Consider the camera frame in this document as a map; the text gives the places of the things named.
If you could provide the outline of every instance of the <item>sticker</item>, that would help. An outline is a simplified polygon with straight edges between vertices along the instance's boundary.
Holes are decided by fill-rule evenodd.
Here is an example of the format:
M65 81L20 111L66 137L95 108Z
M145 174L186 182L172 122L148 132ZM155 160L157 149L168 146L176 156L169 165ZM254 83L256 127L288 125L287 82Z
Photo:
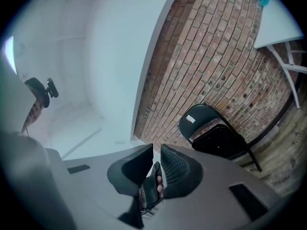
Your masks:
M186 119L187 119L188 121L190 121L191 123L194 123L194 122L195 122L195 119L192 118L190 115L188 115L188 116L186 117Z

